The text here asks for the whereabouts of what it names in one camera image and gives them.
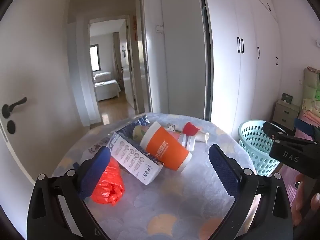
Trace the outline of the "person's right hand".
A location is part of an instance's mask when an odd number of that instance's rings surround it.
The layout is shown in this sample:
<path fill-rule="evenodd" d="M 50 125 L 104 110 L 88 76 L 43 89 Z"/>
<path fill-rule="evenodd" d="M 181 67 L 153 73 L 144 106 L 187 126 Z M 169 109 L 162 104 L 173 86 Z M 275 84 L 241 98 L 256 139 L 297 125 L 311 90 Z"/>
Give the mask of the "person's right hand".
<path fill-rule="evenodd" d="M 302 221 L 302 215 L 300 213 L 303 204 L 304 204 L 304 180 L 305 176 L 303 174 L 299 174 L 295 178 L 296 182 L 299 182 L 299 186 L 297 189 L 297 193 L 295 199 L 291 206 L 291 213 L 292 213 L 292 220 L 293 225 L 298 226 L 299 223 Z M 319 193 L 315 194 L 310 202 L 310 207 L 312 211 L 317 211 L 320 205 L 320 196 Z"/>

